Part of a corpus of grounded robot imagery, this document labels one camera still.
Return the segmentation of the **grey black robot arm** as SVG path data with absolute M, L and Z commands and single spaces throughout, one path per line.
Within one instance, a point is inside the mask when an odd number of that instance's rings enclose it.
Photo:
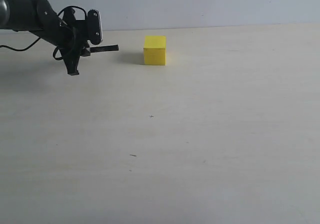
M 54 45 L 67 73 L 79 74 L 79 59 L 89 44 L 85 20 L 75 18 L 74 7 L 64 9 L 62 18 L 48 0 L 0 0 L 0 7 L 2 30 L 27 31 Z

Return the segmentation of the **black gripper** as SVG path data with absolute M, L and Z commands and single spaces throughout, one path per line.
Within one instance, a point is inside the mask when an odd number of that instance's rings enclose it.
M 84 14 L 83 20 L 75 18 L 76 10 L 81 10 Z M 91 55 L 90 48 L 85 48 L 87 40 L 84 38 L 84 25 L 87 20 L 87 12 L 83 8 L 64 8 L 57 16 L 63 14 L 60 19 L 59 26 L 70 32 L 70 40 L 64 40 L 65 46 L 56 47 L 53 51 L 53 57 L 56 61 L 63 61 L 70 76 L 79 75 L 78 64 L 80 57 L 89 57 Z

